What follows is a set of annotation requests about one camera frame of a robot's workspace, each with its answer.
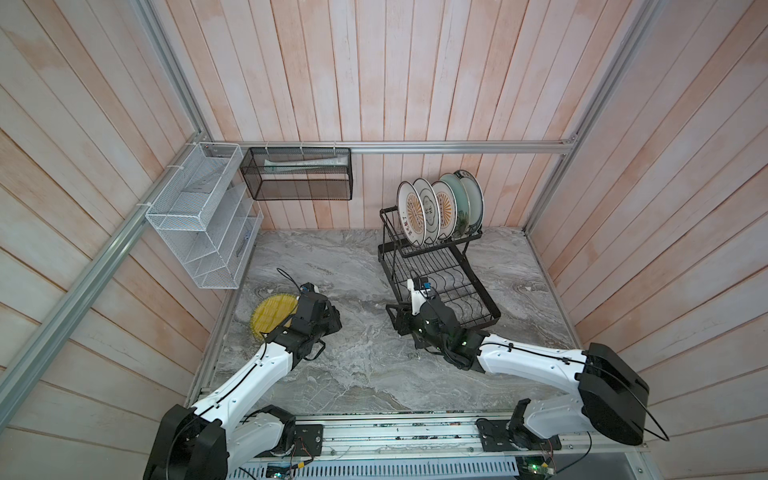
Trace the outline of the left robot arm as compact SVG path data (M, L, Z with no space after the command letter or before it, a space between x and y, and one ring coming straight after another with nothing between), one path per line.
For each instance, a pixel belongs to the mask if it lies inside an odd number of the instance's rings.
M192 406L166 412L143 477L224 479L259 454L296 453L295 416L273 405L253 406L340 329L340 313L328 297L311 283L301 285L296 307L245 366Z

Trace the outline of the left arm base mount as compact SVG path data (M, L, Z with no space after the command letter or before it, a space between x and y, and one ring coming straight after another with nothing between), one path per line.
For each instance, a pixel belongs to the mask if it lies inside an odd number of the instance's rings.
M297 424L284 429L278 444L260 457L316 457L322 452L324 426L321 424Z

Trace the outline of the orange sunburst plate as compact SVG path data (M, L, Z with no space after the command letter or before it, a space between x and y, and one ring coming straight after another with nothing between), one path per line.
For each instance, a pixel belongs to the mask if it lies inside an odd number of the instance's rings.
M452 237L457 223L455 195L450 186L440 180L432 184L432 190L435 194L439 210L438 239L448 240Z
M425 214L410 182L402 181L398 186L397 212L406 239L412 246L421 247L425 240Z

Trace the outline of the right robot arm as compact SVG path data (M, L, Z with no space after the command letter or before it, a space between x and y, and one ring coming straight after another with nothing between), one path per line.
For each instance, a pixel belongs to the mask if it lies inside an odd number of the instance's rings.
M386 310L398 334L411 336L416 348L460 370L521 377L559 390L546 400L520 400L502 427L479 422L483 437L518 450L557 445L560 436L572 433L597 432L619 444L642 444L650 389L610 347L552 349L469 330L437 297L416 305L389 304Z

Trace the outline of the yellow round plate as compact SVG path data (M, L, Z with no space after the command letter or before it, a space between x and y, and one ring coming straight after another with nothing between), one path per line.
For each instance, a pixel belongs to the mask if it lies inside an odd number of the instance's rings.
M293 314L298 297L292 294L275 294L264 299L252 312L250 330L256 341L263 342L266 336Z

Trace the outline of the mint green flower plate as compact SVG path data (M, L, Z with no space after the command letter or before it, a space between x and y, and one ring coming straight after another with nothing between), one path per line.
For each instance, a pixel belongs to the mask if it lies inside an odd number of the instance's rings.
M440 180L450 187L455 200L456 222L452 237L462 238L469 231L470 203L467 191L461 180L453 173L442 175Z

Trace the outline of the green rim white plate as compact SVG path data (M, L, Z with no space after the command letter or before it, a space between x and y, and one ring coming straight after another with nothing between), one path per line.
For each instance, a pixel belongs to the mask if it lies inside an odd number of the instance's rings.
M476 234L482 227L484 219L485 202L482 189L477 179L467 170L457 170L454 175L459 178L465 188L469 202L468 234Z

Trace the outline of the black two-tier dish rack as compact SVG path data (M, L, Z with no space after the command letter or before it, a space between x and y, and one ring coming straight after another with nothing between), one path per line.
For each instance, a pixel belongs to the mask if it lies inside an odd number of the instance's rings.
M425 277L441 300L452 308L461 326L482 329L495 325L500 310L467 258L469 243L483 232L435 245L413 246L400 225L395 206L379 211L383 224L378 260L399 303L410 302L407 281Z

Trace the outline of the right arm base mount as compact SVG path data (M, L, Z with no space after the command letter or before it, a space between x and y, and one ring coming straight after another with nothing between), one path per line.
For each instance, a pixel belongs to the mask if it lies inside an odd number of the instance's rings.
M510 420L475 421L484 452L544 451L560 450L562 443L558 435L544 439L529 432L525 426L511 427Z

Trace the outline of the white plate green clover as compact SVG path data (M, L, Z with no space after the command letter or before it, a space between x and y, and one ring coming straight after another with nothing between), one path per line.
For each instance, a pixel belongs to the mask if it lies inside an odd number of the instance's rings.
M425 217L424 244L434 245L438 239L440 230L439 207L437 198L431 184L424 178L417 178L413 185L422 203Z

